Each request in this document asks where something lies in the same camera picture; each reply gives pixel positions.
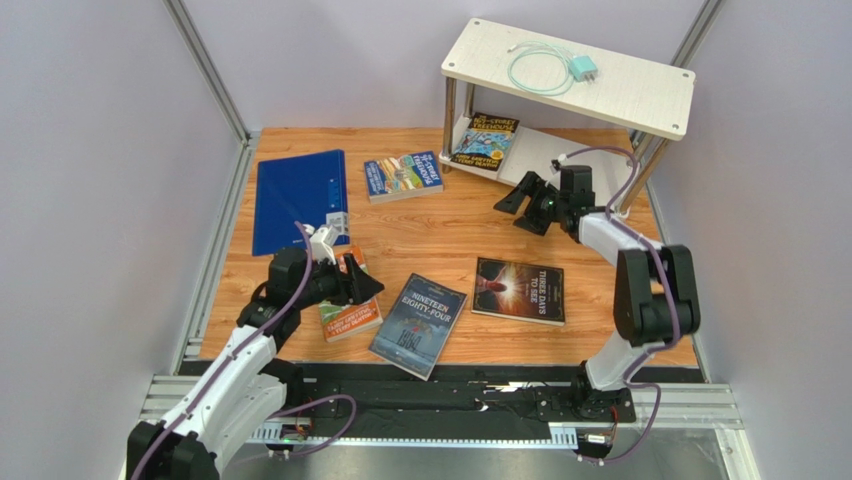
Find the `orange 78-storey treehouse book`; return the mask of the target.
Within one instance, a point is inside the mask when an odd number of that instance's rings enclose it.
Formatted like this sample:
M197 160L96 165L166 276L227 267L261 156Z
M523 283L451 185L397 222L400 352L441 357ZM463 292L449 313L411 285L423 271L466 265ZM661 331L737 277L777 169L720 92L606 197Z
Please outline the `orange 78-storey treehouse book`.
M335 305L326 300L318 304L320 324L324 340L335 342L361 331L379 326L383 317L374 293L359 304Z

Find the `nineteen eighty-four book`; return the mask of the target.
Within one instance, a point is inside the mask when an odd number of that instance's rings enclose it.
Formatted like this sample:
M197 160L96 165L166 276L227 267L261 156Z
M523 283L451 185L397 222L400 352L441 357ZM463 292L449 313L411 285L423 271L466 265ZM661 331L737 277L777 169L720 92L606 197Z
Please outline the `nineteen eighty-four book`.
M428 380L466 304L467 295L413 273L368 351Z

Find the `black 169-storey treehouse book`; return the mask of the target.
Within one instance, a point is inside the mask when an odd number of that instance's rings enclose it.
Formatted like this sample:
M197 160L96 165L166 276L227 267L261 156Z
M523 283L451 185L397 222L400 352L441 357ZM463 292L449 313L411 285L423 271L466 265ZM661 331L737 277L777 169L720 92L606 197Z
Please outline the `black 169-storey treehouse book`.
M515 118L474 113L450 157L451 163L496 178L519 126Z

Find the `three days to see book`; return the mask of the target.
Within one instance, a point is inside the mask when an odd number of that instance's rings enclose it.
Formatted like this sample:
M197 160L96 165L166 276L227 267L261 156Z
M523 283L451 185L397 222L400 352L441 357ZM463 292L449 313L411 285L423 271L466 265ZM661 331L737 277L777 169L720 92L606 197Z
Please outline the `three days to see book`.
M562 327L566 322L562 268L479 257L474 314Z

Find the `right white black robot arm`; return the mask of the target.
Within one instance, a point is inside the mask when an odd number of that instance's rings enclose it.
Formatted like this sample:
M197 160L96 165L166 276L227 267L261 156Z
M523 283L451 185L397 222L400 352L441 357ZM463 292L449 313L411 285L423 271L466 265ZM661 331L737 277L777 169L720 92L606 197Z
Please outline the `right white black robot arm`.
M616 269L616 330L583 362L571 385L575 403L593 406L615 400L634 387L635 372L654 354L698 330L700 307L690 250L652 241L599 205L590 167L559 166L549 180L529 171L494 208L516 215L516 227L537 235L556 224Z

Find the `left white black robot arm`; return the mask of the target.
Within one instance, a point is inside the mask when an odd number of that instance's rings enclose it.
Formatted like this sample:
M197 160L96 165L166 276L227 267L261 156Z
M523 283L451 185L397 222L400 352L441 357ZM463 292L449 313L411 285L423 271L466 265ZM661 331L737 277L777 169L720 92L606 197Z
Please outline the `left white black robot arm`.
M328 302L361 305L384 290L351 254L336 259L286 247L274 254L266 281L252 294L237 326L203 376L156 423L131 431L129 479L218 479L249 437L269 418L306 409L299 367L278 359L303 310Z

